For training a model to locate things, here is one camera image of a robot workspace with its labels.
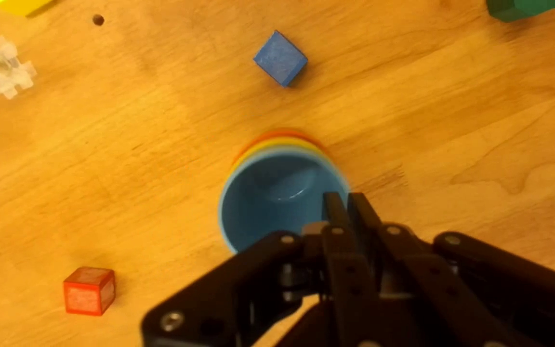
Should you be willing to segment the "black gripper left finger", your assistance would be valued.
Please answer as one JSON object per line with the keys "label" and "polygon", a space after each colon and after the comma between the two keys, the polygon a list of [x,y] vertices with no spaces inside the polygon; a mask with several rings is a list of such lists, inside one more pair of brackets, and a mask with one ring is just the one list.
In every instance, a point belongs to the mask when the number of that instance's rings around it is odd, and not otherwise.
{"label": "black gripper left finger", "polygon": [[142,347],[248,347],[306,295],[319,302],[275,347],[377,345],[375,285],[335,192],[323,212],[317,233],[275,231],[150,308]]}

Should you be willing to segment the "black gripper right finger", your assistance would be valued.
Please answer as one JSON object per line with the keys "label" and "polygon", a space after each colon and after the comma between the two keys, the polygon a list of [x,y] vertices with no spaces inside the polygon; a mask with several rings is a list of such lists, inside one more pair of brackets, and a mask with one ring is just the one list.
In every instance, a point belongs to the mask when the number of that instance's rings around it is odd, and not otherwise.
{"label": "black gripper right finger", "polygon": [[348,196],[348,214],[456,347],[555,347],[555,270],[458,231],[423,243],[381,221],[362,192]]}

